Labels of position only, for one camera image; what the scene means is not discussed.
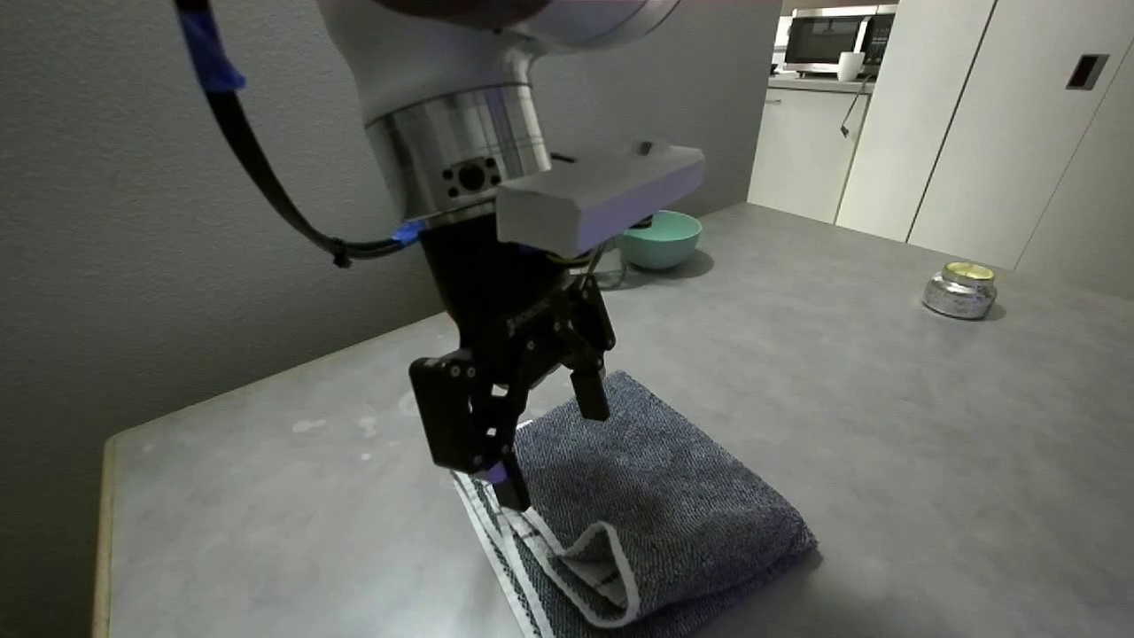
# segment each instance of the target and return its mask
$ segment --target microwave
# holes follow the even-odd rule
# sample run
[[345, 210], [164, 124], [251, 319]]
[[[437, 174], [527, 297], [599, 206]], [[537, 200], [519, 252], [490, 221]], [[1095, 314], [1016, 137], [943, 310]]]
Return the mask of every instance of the microwave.
[[793, 11], [788, 30], [785, 71], [838, 76], [840, 52], [866, 52], [866, 76], [874, 79], [889, 45], [898, 6], [815, 6]]

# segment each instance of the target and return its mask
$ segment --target cabinet door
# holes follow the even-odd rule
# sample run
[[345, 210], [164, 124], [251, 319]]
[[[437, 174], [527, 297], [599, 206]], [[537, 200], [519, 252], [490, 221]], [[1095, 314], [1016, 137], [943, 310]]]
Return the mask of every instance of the cabinet door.
[[1134, 51], [1016, 271], [1134, 297]]
[[[1130, 0], [998, 0], [910, 243], [1013, 266], [1130, 35]], [[1072, 89], [1086, 52], [1109, 60]]]
[[773, 89], [747, 202], [833, 223], [866, 111], [868, 97]]
[[899, 4], [840, 226], [909, 241], [995, 0]]

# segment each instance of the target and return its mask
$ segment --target green bowl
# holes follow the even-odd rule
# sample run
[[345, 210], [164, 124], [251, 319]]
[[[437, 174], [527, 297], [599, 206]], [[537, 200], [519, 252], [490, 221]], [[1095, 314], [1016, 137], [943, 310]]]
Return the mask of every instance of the green bowl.
[[700, 241], [700, 216], [659, 210], [653, 213], [653, 226], [623, 230], [623, 258], [639, 271], [678, 271], [684, 258], [696, 254]]

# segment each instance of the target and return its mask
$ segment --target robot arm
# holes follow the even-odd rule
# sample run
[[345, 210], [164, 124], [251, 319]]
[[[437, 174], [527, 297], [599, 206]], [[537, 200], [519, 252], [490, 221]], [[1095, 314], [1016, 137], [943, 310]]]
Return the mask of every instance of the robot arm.
[[[353, 71], [388, 193], [423, 230], [434, 279], [462, 328], [459, 352], [411, 366], [434, 460], [487, 475], [500, 500], [521, 512], [527, 489], [514, 460], [514, 430], [527, 389], [567, 366], [581, 416], [599, 421], [609, 416], [604, 354], [613, 349], [613, 328], [597, 278], [571, 271], [571, 258], [604, 248], [702, 182], [702, 151], [648, 141], [623, 155], [553, 167], [527, 71], [546, 52], [636, 39], [668, 20], [678, 0], [320, 0], [320, 6]], [[207, 51], [195, 45], [199, 76], [212, 52], [221, 39], [218, 51], [211, 39]], [[211, 102], [212, 112], [218, 102], [238, 111], [235, 97], [211, 92]]]

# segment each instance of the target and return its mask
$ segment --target gray towel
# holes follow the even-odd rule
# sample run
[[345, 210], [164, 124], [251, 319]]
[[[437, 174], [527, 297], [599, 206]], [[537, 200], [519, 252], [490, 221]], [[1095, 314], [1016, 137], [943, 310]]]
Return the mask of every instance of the gray towel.
[[525, 634], [696, 634], [815, 549], [801, 514], [631, 377], [609, 421], [573, 403], [519, 432], [532, 512], [459, 494]]

